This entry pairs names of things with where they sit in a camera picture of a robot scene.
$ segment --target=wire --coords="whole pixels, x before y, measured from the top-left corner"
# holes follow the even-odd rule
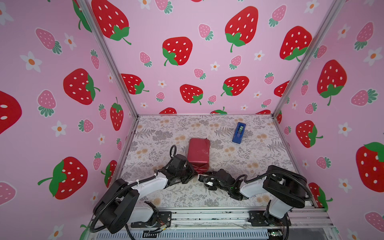
[[[135,240],[131,234],[131,232],[129,231],[129,228],[128,228],[128,224],[125,225],[125,229],[127,230],[127,233],[128,233],[128,236],[131,240]]]

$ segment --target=strawberry wallpaper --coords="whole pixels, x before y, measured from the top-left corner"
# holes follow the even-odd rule
[[[344,240],[384,239],[383,9],[344,4],[279,125]]]
[[[0,30],[0,239],[84,240],[133,118],[77,1],[3,0]]]
[[[273,112],[332,3],[88,1],[139,114]]]

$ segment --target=red wrapped package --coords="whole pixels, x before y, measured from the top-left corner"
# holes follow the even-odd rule
[[[189,140],[188,161],[198,174],[207,172],[209,169],[210,146],[211,141],[208,139],[191,138]]]

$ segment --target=blue object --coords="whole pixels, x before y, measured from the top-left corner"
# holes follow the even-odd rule
[[[235,130],[235,134],[233,135],[232,142],[241,143],[241,139],[243,139],[244,131],[245,131],[245,123],[238,122]]]

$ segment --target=green strawberry leaf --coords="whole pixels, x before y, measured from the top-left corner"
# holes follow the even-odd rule
[[[377,152],[379,162],[384,162],[384,145],[379,142],[371,142],[364,145],[368,150]]]

